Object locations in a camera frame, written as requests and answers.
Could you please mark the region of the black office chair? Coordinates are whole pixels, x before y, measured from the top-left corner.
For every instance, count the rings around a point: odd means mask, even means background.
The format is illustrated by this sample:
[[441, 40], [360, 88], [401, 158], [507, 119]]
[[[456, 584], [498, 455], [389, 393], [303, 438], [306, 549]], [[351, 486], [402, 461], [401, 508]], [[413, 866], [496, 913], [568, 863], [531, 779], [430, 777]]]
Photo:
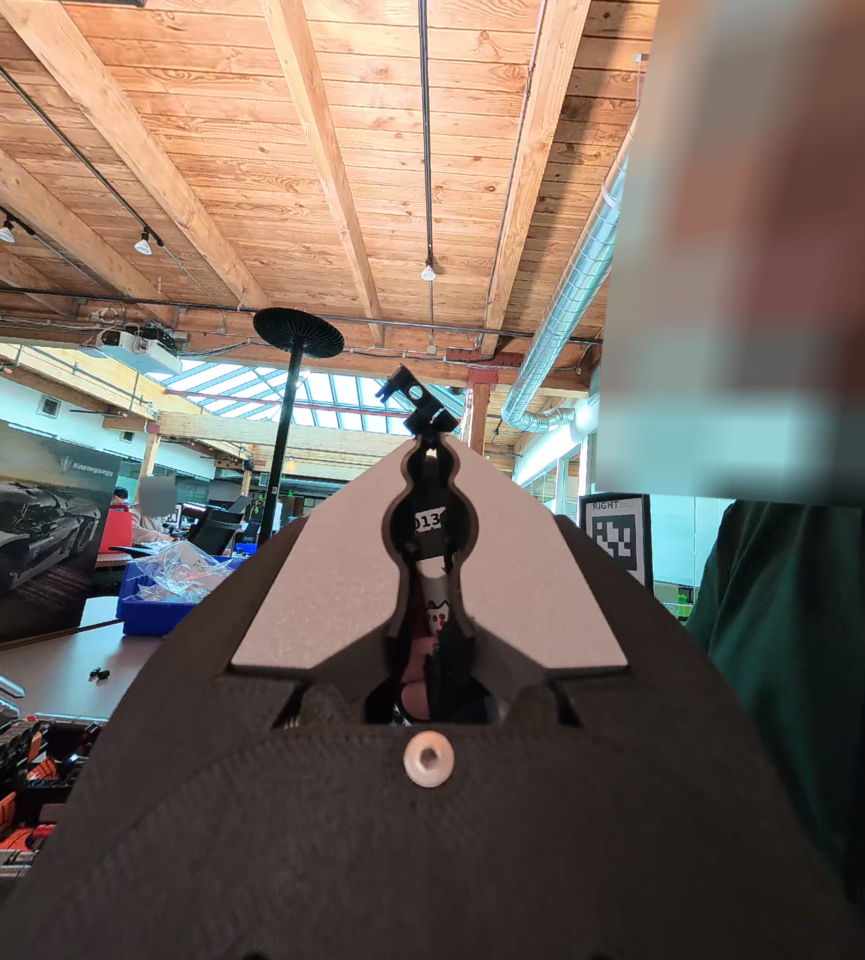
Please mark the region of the black office chair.
[[191, 520], [186, 541], [209, 556], [222, 557], [234, 542], [248, 504], [247, 497], [238, 498], [227, 509], [185, 504], [182, 516]]

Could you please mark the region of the person's right hand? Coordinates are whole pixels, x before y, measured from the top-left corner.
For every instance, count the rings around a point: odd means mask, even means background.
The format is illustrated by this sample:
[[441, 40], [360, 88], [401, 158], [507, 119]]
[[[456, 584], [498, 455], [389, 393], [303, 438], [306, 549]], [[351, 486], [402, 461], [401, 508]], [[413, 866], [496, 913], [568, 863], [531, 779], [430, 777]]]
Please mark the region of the person's right hand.
[[409, 657], [402, 671], [399, 704], [409, 723], [430, 719], [426, 665], [436, 653], [437, 639], [432, 635], [415, 637], [411, 641]]

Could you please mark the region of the silver ventilation duct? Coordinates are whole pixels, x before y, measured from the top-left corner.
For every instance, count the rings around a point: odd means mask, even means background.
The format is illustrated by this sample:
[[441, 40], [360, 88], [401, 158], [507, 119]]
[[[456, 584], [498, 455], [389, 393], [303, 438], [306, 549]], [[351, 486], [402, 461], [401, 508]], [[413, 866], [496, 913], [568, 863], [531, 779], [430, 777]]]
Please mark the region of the silver ventilation duct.
[[514, 429], [547, 433], [575, 420], [571, 407], [532, 412], [529, 406], [609, 276], [638, 119], [635, 113], [502, 405], [501, 418]]

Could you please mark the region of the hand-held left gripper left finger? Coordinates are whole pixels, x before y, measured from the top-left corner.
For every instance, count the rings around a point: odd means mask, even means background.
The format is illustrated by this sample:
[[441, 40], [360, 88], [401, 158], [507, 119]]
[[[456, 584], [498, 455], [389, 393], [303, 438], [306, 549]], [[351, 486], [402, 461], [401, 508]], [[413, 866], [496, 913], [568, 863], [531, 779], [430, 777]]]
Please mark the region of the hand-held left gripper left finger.
[[240, 672], [292, 679], [386, 679], [388, 638], [402, 626], [410, 573], [391, 539], [393, 509], [413, 486], [402, 443], [306, 519], [234, 652]]

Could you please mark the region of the blue plastic bin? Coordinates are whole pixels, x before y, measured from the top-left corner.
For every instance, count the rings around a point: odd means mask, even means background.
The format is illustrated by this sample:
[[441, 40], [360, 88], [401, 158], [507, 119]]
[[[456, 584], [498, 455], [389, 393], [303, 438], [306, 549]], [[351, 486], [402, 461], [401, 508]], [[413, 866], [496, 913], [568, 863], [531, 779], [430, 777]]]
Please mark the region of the blue plastic bin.
[[[234, 556], [232, 558], [239, 559], [237, 568], [247, 559], [247, 557], [242, 556]], [[133, 572], [135, 569], [134, 564], [136, 560], [138, 560], [138, 558], [132, 559], [127, 563], [119, 589], [115, 614], [122, 622], [123, 632], [127, 636], [162, 638], [175, 630], [182, 619], [186, 618], [207, 596], [196, 604], [144, 602], [133, 598], [129, 595], [129, 591], [124, 589], [124, 580], [127, 573]]]

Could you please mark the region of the white ceiling projector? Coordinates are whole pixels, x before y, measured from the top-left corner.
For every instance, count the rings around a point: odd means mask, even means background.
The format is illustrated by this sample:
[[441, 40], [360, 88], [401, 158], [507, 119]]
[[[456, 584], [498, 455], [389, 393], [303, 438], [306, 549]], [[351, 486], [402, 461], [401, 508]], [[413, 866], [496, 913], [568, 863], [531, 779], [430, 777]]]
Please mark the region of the white ceiling projector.
[[104, 329], [93, 346], [99, 354], [141, 374], [174, 377], [183, 370], [175, 337], [155, 322]]

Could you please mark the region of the red chair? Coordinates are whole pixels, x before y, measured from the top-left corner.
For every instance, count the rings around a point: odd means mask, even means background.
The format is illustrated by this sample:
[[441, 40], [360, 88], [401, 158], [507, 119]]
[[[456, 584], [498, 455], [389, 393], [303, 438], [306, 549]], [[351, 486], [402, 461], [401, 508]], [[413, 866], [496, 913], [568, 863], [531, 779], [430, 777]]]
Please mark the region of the red chair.
[[106, 514], [99, 556], [123, 553], [133, 547], [133, 514], [127, 503], [114, 503]]

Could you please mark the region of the clear plastic bags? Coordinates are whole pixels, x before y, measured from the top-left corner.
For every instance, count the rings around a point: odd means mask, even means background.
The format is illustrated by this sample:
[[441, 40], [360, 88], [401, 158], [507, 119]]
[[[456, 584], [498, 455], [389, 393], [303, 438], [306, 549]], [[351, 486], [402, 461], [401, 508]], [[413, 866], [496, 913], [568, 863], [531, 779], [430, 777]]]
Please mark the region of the clear plastic bags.
[[197, 604], [239, 564], [238, 558], [215, 558], [179, 540], [136, 559], [133, 572], [124, 577], [123, 588], [138, 601]]

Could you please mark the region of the person's green sweatshirt torso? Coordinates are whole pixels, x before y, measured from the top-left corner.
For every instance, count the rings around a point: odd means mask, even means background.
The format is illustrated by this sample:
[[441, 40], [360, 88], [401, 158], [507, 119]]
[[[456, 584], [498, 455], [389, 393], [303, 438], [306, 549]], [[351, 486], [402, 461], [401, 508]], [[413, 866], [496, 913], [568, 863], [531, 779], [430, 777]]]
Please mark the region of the person's green sweatshirt torso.
[[735, 501], [687, 628], [865, 918], [865, 510]]

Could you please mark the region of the lego set box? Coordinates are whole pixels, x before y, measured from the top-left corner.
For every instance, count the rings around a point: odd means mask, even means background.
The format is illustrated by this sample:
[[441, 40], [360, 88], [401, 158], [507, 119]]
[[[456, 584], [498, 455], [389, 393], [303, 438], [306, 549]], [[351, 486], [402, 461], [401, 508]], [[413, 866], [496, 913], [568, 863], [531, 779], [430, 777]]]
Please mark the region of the lego set box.
[[0, 420], [0, 644], [79, 625], [120, 462]]

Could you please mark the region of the small lego technic piece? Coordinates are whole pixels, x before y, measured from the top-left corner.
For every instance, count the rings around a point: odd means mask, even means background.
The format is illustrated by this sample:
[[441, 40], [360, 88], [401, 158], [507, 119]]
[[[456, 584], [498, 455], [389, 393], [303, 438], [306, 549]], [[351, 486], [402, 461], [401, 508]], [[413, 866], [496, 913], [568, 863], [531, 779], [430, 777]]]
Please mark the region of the small lego technic piece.
[[412, 411], [405, 420], [405, 429], [414, 437], [431, 437], [433, 434], [451, 434], [460, 427], [460, 421], [447, 408], [446, 403], [423, 386], [414, 374], [400, 365], [376, 393], [376, 399], [388, 402], [400, 395], [411, 404]]

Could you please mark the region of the black floor lamp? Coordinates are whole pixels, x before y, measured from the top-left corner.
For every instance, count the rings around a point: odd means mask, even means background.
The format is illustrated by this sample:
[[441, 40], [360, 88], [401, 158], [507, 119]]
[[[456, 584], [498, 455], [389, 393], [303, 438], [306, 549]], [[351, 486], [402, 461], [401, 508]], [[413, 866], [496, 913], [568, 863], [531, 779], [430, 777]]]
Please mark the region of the black floor lamp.
[[289, 354], [279, 425], [258, 527], [257, 544], [262, 546], [272, 534], [303, 360], [306, 356], [313, 359], [338, 356], [344, 350], [344, 339], [343, 333], [326, 319], [285, 307], [258, 311], [254, 316], [254, 330], [268, 345]]

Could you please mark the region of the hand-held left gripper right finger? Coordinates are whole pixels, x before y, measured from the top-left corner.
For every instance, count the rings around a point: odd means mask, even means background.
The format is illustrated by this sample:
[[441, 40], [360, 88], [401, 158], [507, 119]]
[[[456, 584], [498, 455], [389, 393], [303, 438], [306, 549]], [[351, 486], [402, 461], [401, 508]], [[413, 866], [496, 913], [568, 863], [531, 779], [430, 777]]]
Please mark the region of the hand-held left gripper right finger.
[[470, 512], [458, 564], [476, 679], [579, 679], [629, 665], [556, 522], [540, 501], [448, 435], [450, 488]]

